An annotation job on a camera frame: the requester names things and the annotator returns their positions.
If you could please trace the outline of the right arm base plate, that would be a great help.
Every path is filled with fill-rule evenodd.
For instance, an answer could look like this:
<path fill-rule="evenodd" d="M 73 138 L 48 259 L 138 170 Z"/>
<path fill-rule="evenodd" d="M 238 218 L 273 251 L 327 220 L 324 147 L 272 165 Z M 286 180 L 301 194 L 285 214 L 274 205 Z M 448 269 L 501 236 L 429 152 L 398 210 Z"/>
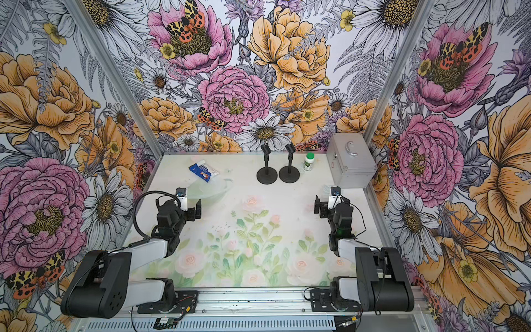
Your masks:
<path fill-rule="evenodd" d="M 359 313 L 363 311 L 358 301 L 345 300 L 330 289 L 311 287 L 304 291 L 304 297 L 310 302 L 312 312 L 316 313 Z"/>

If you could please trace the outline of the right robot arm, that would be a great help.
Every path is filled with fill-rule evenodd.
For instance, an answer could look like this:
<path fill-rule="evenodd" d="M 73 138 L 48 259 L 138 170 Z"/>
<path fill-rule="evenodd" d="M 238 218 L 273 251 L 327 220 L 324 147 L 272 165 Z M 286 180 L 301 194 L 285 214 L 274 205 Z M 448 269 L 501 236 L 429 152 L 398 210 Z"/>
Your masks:
<path fill-rule="evenodd" d="M 334 311 L 413 311 L 412 286 L 398 250 L 369 245 L 352 233 L 353 214 L 359 210 L 340 195 L 327 202 L 315 198 L 314 213 L 330 226 L 330 250 L 355 265 L 355 276 L 334 277 L 329 290 L 312 291 L 311 300 Z"/>

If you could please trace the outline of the black round stand base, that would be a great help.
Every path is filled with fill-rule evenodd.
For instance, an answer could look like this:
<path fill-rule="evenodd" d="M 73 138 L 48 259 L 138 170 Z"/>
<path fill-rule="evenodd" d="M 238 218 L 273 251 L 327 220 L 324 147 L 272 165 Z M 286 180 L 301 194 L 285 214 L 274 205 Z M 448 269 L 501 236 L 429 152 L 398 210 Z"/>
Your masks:
<path fill-rule="evenodd" d="M 279 170 L 279 178 L 285 183 L 296 183 L 300 179 L 300 171 L 293 166 L 284 166 Z"/>

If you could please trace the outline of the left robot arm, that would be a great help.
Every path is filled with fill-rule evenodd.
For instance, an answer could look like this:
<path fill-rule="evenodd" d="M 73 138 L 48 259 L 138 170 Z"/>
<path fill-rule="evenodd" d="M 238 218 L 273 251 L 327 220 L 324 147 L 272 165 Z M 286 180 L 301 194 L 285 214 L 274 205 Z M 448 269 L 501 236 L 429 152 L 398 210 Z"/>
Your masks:
<path fill-rule="evenodd" d="M 182 210 L 173 202 L 160 205 L 152 238 L 134 242 L 122 250 L 92 250 L 83 258 L 61 300 L 61 311 L 76 318 L 113 318 L 124 308 L 146 305 L 171 311 L 177 303 L 174 282 L 164 277 L 132 281 L 140 267 L 174 254 L 188 221 L 201 218 L 202 203 Z"/>

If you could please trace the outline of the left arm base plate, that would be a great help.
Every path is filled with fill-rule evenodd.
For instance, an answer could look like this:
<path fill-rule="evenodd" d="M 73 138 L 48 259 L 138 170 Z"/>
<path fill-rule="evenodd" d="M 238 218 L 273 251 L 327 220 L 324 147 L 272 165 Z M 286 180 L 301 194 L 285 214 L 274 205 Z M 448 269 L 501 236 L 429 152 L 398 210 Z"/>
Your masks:
<path fill-rule="evenodd" d="M 199 292 L 197 290 L 176 290 L 168 298 L 154 303 L 141 304 L 139 314 L 183 314 L 195 313 Z"/>

